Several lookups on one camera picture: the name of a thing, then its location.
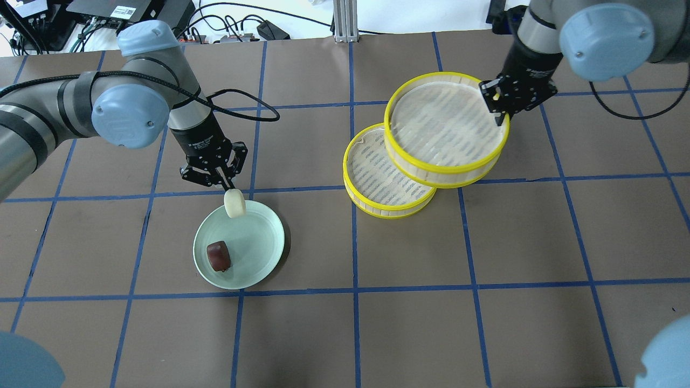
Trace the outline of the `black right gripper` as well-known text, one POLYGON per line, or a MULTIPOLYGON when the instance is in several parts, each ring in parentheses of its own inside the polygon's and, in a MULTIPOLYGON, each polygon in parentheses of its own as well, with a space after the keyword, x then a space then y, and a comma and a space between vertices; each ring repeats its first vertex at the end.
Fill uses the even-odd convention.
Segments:
POLYGON ((513 115, 532 110, 556 95, 552 77, 557 67, 557 53, 533 51, 521 41, 513 42, 498 76, 479 83, 496 125, 502 126, 513 115))

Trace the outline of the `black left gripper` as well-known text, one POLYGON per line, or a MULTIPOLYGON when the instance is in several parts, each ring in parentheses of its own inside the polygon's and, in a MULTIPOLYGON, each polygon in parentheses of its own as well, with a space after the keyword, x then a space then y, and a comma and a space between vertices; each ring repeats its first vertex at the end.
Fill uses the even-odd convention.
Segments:
POLYGON ((231 142, 214 113, 196 126, 170 131, 187 158, 180 167, 182 179, 200 186, 218 185, 224 191, 235 189, 233 179, 241 174, 248 147, 244 142, 231 142))

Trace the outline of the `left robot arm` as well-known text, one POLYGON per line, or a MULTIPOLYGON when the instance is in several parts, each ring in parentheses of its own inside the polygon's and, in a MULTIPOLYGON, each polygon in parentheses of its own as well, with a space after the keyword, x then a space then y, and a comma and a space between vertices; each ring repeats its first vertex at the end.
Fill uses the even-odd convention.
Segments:
POLYGON ((168 129, 187 162, 181 177, 234 189, 248 148, 224 135, 179 40, 161 20, 118 35, 120 71, 26 81, 2 89, 2 199, 67 140, 99 136, 117 147, 145 148, 168 129))

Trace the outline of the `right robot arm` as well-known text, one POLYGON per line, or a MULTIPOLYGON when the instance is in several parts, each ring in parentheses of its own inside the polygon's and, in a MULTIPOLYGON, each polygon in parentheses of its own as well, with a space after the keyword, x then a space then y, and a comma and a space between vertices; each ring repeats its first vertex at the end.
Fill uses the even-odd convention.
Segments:
POLYGON ((687 63, 688 16, 688 1, 491 1, 486 22, 514 42, 498 76, 480 82, 481 96, 501 125, 557 94, 562 60, 590 85, 645 63, 687 63))

